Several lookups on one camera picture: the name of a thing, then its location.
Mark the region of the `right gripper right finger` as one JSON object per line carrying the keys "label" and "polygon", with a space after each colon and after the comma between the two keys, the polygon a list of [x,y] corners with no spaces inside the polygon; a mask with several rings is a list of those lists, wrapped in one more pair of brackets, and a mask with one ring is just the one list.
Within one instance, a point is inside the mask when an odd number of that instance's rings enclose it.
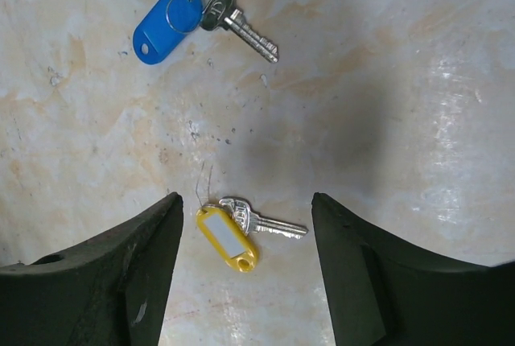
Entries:
{"label": "right gripper right finger", "polygon": [[330,196],[312,221],[338,345],[511,345],[514,264],[446,257],[362,219]]}

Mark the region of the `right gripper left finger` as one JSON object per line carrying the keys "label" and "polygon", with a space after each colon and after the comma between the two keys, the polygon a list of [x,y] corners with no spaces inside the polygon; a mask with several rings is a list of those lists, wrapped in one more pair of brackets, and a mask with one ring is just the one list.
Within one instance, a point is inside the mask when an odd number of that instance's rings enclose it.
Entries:
{"label": "right gripper left finger", "polygon": [[1,268],[3,345],[156,345],[183,231],[177,193],[32,264]]}

